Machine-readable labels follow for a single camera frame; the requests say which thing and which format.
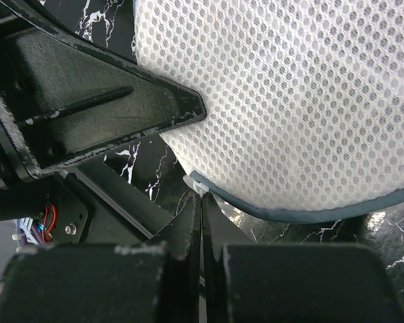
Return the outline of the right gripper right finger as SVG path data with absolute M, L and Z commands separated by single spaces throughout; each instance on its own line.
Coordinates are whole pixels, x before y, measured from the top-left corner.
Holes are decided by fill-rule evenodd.
M 350 243 L 258 244 L 201 199 L 208 322 L 404 322 L 381 259 Z

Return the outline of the white mesh laundry bag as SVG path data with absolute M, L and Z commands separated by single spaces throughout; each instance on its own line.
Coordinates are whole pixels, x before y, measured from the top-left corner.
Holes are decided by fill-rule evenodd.
M 135 40 L 202 97 L 162 139 L 231 205 L 309 223 L 404 202 L 404 1 L 138 1 Z

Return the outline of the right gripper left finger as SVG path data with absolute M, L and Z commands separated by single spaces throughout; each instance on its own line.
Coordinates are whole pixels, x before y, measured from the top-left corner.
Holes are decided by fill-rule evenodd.
M 0 322 L 197 322 L 201 199 L 148 242 L 22 248 L 0 276 Z

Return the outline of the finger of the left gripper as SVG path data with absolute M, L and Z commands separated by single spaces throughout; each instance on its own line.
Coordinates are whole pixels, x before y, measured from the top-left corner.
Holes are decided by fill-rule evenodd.
M 197 92 L 76 36 L 37 1 L 0 1 L 0 180 L 36 180 L 205 117 Z

